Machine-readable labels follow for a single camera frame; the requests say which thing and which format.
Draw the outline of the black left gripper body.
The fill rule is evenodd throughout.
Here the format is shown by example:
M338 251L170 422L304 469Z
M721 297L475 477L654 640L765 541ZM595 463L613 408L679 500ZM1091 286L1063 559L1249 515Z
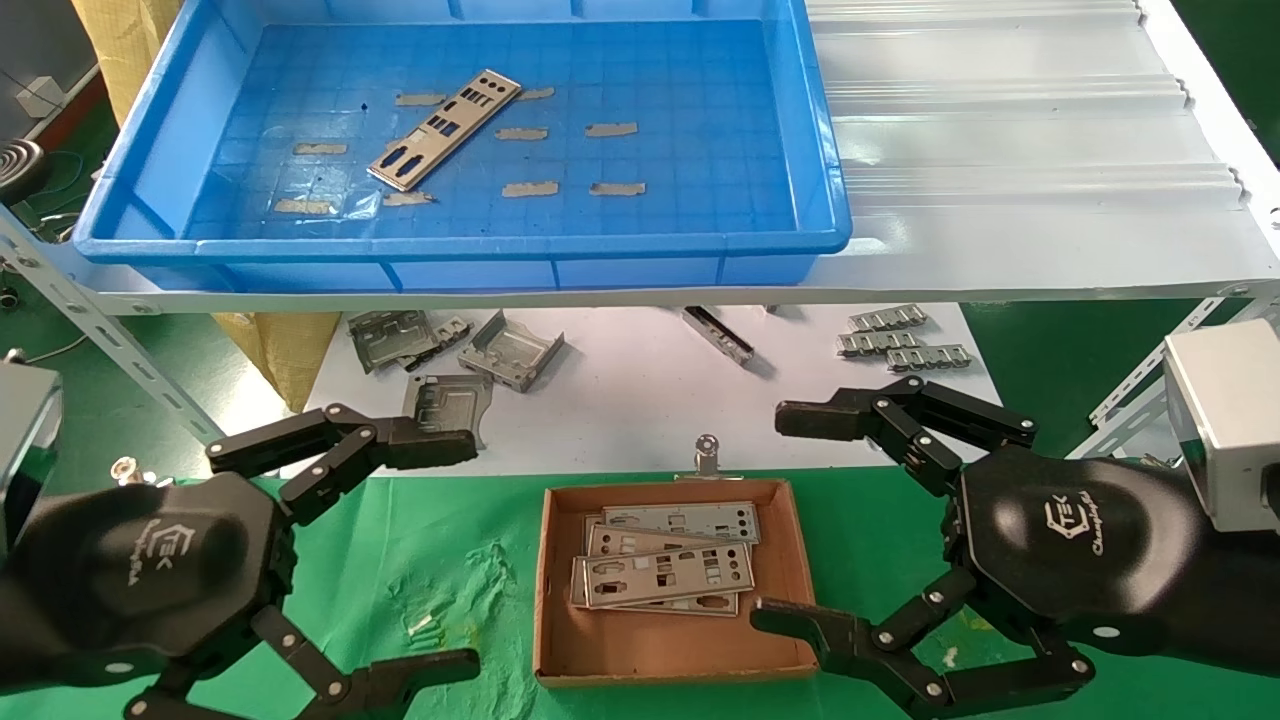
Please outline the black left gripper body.
M224 473L40 500L3 564L4 691L224 673L297 562L276 501Z

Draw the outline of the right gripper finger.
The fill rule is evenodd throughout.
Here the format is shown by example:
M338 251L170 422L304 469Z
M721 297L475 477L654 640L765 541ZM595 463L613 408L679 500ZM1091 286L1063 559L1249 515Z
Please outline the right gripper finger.
M824 402L783 401L774 429L787 437L870 441L934 497L952 496L963 460L941 433L987 452L1029 448L1038 432L1029 416L948 386L908 375L878 389L840 388Z
M1094 679L1092 662L1044 624L1025 626L1030 659L937 673L914 650L955 616L980 582L952 568L881 624L849 612L759 597L750 624L808 643L822 671L876 685L911 719L970 717L1059 702Z

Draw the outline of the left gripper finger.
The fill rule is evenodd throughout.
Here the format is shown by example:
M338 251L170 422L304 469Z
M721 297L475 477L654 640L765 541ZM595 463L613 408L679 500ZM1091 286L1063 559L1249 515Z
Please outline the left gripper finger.
M403 719L420 691L468 682L480 675L476 650L448 650L374 662L340 673L276 606L250 621L256 637L314 691L297 719ZM234 714L193 705L187 694L197 675L180 665L132 698L124 719L236 719Z
M206 447L215 473L255 478L308 460L279 491L297 525L319 519L376 469L429 469L477 456L471 430L425 430L410 416L370 418L342 404L302 413Z

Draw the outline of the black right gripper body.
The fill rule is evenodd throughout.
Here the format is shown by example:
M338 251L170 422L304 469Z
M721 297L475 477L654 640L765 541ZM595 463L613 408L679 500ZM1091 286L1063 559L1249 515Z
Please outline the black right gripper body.
M947 521L972 607L1016 642L1052 630L1115 655L1277 669L1277 536L1217 530L1179 471L1006 446L963 470Z

